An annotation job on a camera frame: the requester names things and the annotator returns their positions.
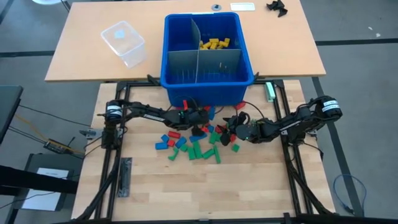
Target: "plastic container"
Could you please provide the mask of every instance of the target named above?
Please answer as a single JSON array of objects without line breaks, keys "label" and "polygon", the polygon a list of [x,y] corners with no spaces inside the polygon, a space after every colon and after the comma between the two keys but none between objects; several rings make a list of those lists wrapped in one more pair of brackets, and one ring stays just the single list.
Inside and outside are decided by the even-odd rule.
[{"label": "plastic container", "polygon": [[[229,46],[199,50],[199,41],[230,38]],[[160,83],[173,106],[236,105],[254,81],[239,16],[234,12],[171,14],[165,18]]]},{"label": "plastic container", "polygon": [[126,21],[102,31],[101,36],[128,68],[146,59],[144,39]]}]

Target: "blue plastic bin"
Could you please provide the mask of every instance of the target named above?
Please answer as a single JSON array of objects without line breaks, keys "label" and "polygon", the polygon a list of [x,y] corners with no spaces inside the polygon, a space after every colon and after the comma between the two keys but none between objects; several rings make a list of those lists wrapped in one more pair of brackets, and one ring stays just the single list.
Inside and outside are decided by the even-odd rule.
[{"label": "blue plastic bin", "polygon": [[[199,40],[230,38],[226,49],[199,50]],[[165,18],[160,83],[173,106],[236,105],[254,81],[239,16],[233,12],[171,14]]]}]

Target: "wooden table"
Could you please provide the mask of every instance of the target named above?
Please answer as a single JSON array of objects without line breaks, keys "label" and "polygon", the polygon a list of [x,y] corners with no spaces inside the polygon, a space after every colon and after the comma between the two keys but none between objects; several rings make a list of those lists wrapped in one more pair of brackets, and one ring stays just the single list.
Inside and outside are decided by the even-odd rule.
[{"label": "wooden table", "polygon": [[[63,28],[45,81],[134,80],[158,77],[162,60],[165,16],[181,12],[210,12],[213,4],[230,11],[241,0],[178,0],[74,2]],[[299,0],[284,0],[289,10],[278,18],[266,9],[272,0],[252,0],[255,11],[237,12],[253,72],[262,77],[325,75],[322,61]],[[147,59],[132,69],[113,53],[101,32],[127,21],[143,36]]]},{"label": "wooden table", "polygon": [[[304,103],[300,82],[287,80],[285,87],[290,109],[295,111]],[[101,85],[94,114],[104,112],[106,102],[114,98],[115,91],[116,84]],[[166,90],[161,87],[131,88],[129,100],[169,107]],[[244,100],[254,103],[265,116],[275,120],[274,106],[267,103],[263,85],[250,86]],[[249,105],[244,111],[252,119],[260,118],[258,111]],[[224,124],[222,117],[233,114],[235,110],[226,107],[211,123]],[[116,198],[114,221],[266,218],[294,213],[279,138],[262,144],[237,140],[241,146],[237,153],[231,146],[224,147],[218,142],[221,164],[217,164],[214,157],[189,161],[184,152],[170,161],[167,157],[173,154],[172,149],[156,151],[154,148],[161,135],[170,130],[168,127],[144,118],[132,119],[126,126],[122,157],[133,157],[131,194],[128,198]],[[94,116],[92,127],[102,128],[103,118]],[[189,131],[182,134],[188,137]],[[305,141],[316,146],[314,138],[307,137]],[[207,139],[201,140],[200,145],[202,151],[211,147]],[[300,146],[300,152],[308,186],[327,209],[334,211],[319,152],[305,145]],[[104,154],[105,150],[97,149],[84,161],[73,218],[84,211],[98,190]],[[108,197],[108,194],[104,196],[104,211]]]}]

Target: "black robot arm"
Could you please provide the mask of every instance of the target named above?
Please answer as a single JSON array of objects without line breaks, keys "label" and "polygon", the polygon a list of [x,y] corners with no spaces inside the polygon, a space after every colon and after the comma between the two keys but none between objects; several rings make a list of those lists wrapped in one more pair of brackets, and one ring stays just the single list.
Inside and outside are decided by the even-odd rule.
[{"label": "black robot arm", "polygon": [[251,121],[247,113],[240,112],[238,117],[224,118],[229,128],[221,127],[221,142],[224,145],[228,144],[230,134],[236,134],[238,138],[251,143],[270,142],[284,134],[288,136],[289,143],[300,144],[305,138],[305,133],[319,130],[325,123],[335,122],[342,115],[338,102],[330,96],[311,99],[308,103],[298,106],[296,112],[275,122],[268,118]]},{"label": "black robot arm", "polygon": [[186,110],[162,110],[140,102],[128,102],[126,100],[112,100],[106,104],[105,127],[102,135],[102,147],[115,149],[120,142],[120,132],[116,126],[133,118],[147,118],[164,123],[167,127],[179,130],[187,130],[191,127],[199,129],[198,125],[209,122],[208,112],[198,108],[187,108]]}]

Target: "blue cable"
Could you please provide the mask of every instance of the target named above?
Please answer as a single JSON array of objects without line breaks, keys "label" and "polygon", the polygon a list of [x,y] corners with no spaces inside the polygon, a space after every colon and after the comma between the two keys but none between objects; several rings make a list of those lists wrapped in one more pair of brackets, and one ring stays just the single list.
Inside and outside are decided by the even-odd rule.
[{"label": "blue cable", "polygon": [[335,180],[333,181],[333,193],[335,193],[335,195],[336,195],[337,199],[339,200],[341,206],[343,206],[343,208],[344,208],[347,212],[350,212],[350,213],[353,214],[353,215],[354,215],[354,210],[351,209],[348,205],[346,205],[346,204],[342,201],[342,199],[340,199],[340,197],[339,197],[338,194],[337,194],[337,191],[336,191],[336,181],[337,181],[340,177],[351,177],[352,179],[358,181],[358,182],[362,185],[362,187],[363,187],[363,189],[364,189],[364,197],[363,197],[363,199],[362,199],[362,213],[363,213],[363,216],[365,216],[365,200],[366,200],[366,196],[367,196],[367,194],[368,194],[368,191],[366,190],[365,185],[364,185],[358,178],[356,178],[356,177],[354,177],[353,175],[350,175],[350,174],[340,174],[340,175],[338,175],[338,176],[335,178]]}]

